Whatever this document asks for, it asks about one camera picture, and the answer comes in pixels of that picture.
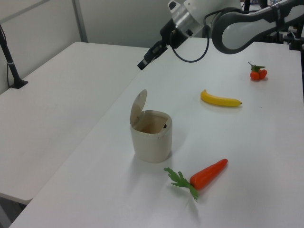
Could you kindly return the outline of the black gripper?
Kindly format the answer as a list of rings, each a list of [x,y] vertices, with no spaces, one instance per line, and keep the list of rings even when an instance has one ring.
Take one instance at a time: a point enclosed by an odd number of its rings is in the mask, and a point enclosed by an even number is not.
[[[177,49],[184,43],[188,37],[180,32],[173,21],[170,19],[160,30],[161,41],[156,42],[144,55],[143,60],[137,65],[140,70],[145,69],[153,60],[160,57],[170,45],[172,48]]]

